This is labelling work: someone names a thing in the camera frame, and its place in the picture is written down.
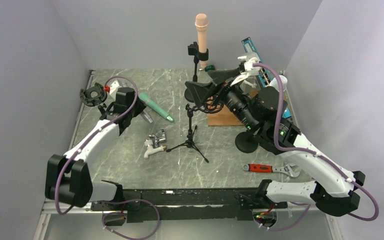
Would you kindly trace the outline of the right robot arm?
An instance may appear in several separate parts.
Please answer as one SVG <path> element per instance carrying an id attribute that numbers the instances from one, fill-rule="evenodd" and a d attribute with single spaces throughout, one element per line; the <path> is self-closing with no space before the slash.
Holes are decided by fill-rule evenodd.
<path id="1" fill-rule="evenodd" d="M 237 135 L 236 147 L 252 153 L 258 147 L 297 165 L 311 176 L 308 182 L 263 180 L 255 194 L 256 203 L 267 208 L 283 202 L 315 205 L 335 217 L 352 215 L 360 205 L 357 189 L 365 175 L 349 171 L 321 153 L 289 120 L 283 118 L 287 102 L 272 86 L 254 96 L 235 83 L 238 69 L 211 71 L 207 83 L 187 81 L 186 90 L 197 107 L 209 102 L 223 104 L 246 128 Z"/>

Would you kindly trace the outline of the black tripod shock mount stand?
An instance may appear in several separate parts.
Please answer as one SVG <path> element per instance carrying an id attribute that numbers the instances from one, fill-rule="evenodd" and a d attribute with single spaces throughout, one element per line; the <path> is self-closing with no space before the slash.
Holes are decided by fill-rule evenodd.
<path id="1" fill-rule="evenodd" d="M 186 140 L 183 143 L 178 144 L 177 146 L 174 146 L 172 148 L 166 149 L 165 151 L 167 153 L 169 153 L 169 152 L 171 152 L 171 151 L 173 151 L 173 150 L 175 150 L 175 149 L 177 149 L 179 147 L 186 147 L 188 149 L 194 149 L 195 151 L 197 151 L 203 157 L 203 160 L 206 163 L 209 163 L 209 160 L 198 149 L 198 147 L 196 146 L 196 144 L 194 142 L 194 136 L 195 136 L 196 130 L 198 129 L 198 126 L 195 125 L 193 127 L 192 118 L 194 116 L 194 112 L 198 112 L 198 111 L 203 112 L 205 114 L 216 114 L 216 113 L 219 113 L 223 109 L 224 104 L 222 102 L 216 102 L 216 97 L 218 97 L 218 95 L 211 96 L 210 98 L 208 98 L 206 100 L 204 105 L 201 106 L 201 107 L 198 107 L 196 105 L 191 106 L 189 103 L 187 103 L 185 105 L 185 110 L 186 110 L 186 114 L 187 114 L 187 117 L 188 117 L 188 130 L 187 130 Z"/>

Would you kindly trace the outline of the black round base clip stand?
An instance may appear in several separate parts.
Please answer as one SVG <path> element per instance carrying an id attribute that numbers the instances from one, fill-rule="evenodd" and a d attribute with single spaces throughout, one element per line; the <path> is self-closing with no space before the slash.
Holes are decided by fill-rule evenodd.
<path id="1" fill-rule="evenodd" d="M 188 55 L 194 56 L 193 62 L 194 62 L 194 75 L 192 76 L 192 81 L 197 82 L 198 81 L 198 63 L 200 61 L 207 61 L 209 59 L 209 50 L 206 49 L 204 53 L 199 51 L 199 44 L 194 41 L 192 44 L 190 44 L 187 47 Z"/>

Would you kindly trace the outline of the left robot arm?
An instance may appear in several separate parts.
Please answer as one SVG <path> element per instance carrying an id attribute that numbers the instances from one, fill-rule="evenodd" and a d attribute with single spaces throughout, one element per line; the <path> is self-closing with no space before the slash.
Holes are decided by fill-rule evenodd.
<path id="1" fill-rule="evenodd" d="M 88 163 L 96 160 L 121 136 L 145 107 L 133 88 L 120 87 L 115 101 L 102 110 L 92 131 L 63 155 L 50 157 L 46 167 L 45 197 L 75 207 L 104 202 L 111 210 L 119 209 L 125 201 L 123 186 L 108 180 L 92 181 Z"/>

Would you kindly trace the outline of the mint green microphone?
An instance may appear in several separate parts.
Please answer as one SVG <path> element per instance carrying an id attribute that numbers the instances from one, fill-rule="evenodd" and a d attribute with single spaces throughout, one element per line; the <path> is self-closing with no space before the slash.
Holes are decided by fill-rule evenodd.
<path id="1" fill-rule="evenodd" d="M 164 110 L 158 103 L 153 101 L 148 94 L 141 92 L 138 95 L 138 97 L 140 98 L 141 101 L 143 101 L 149 108 L 151 108 L 153 111 L 155 111 L 163 119 L 165 119 L 171 123 L 175 122 L 173 117 L 166 110 Z"/>

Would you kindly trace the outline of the grey condenser microphone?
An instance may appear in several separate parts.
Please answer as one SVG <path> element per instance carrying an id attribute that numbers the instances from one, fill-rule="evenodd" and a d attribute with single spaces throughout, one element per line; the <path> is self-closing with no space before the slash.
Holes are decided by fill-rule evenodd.
<path id="1" fill-rule="evenodd" d="M 148 123 L 148 124 L 152 124 L 154 122 L 153 118 L 151 117 L 151 115 L 148 113 L 147 110 L 143 110 L 142 113 L 140 114 L 142 116 L 142 118 Z"/>

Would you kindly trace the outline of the black shock mount desk stand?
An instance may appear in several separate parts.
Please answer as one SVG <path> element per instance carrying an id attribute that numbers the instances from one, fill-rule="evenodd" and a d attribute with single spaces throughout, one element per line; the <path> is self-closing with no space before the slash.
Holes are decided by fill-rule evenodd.
<path id="1" fill-rule="evenodd" d="M 81 102 L 88 107 L 98 107 L 99 112 L 101 113 L 100 120 L 107 119 L 108 113 L 106 111 L 107 105 L 105 101 L 108 98 L 108 92 L 106 88 L 96 82 L 93 86 L 87 89 L 81 89 L 79 91 L 79 97 Z"/>

